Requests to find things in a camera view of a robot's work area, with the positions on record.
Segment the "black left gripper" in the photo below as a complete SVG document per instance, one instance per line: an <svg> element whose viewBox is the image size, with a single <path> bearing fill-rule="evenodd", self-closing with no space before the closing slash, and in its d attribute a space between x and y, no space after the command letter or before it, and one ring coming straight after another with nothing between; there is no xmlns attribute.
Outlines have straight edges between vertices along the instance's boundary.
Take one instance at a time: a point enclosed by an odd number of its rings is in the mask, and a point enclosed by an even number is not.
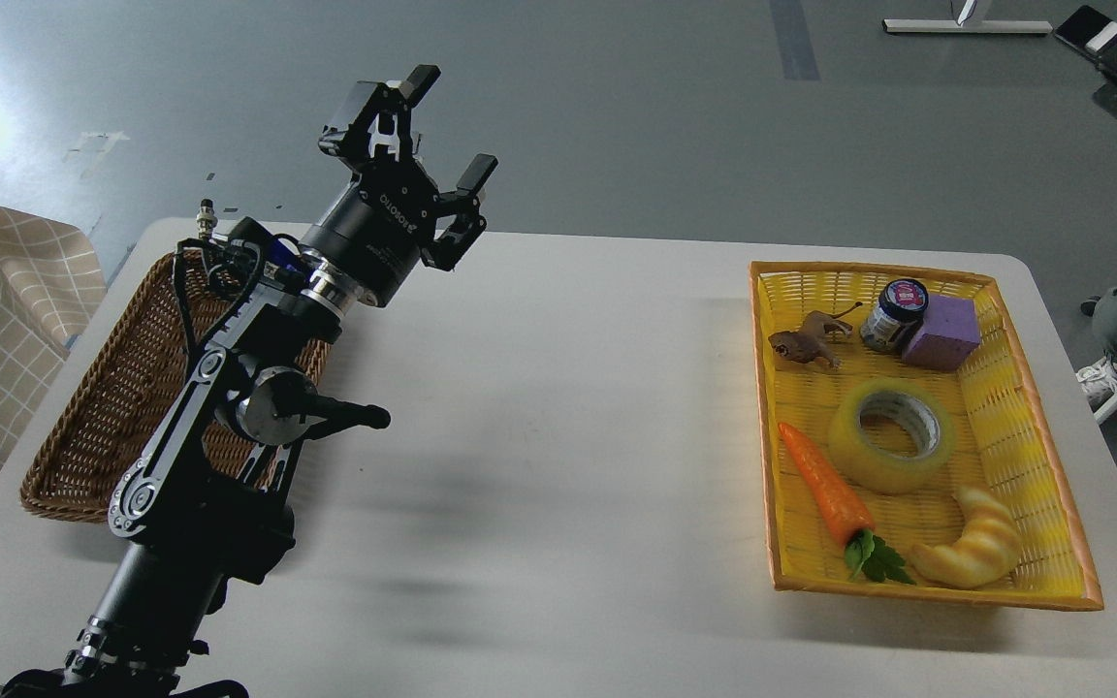
<svg viewBox="0 0 1117 698"><path fill-rule="evenodd" d="M359 286L369 306L389 304L420 254L424 266L451 272L487 227L483 190L499 159L475 155L439 194L416 162L411 115L439 76L438 66L418 65L398 84L361 80L319 133L322 153L354 173L300 243ZM442 235L432 218L451 218Z"/></svg>

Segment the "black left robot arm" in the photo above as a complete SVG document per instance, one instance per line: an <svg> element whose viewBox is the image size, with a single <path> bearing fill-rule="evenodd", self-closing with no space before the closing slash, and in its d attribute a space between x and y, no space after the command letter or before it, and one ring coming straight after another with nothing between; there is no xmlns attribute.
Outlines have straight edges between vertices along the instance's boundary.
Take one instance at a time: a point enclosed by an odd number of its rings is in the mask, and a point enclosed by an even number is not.
<svg viewBox="0 0 1117 698"><path fill-rule="evenodd" d="M497 161L471 159L440 191L416 156L411 116L439 79L359 82L319 134L347 187L299 239L252 218L217 235L204 218L176 243L173 287L187 366L160 424L108 498L127 543L107 590L58 670L26 670L4 697L170 697L206 654L200 623L233 579L260 584L294 547L287 498L305 442L390 424L386 408L319 394L300 370L333 343L350 306L385 306L417 264L451 270L485 230L483 187Z"/></svg>

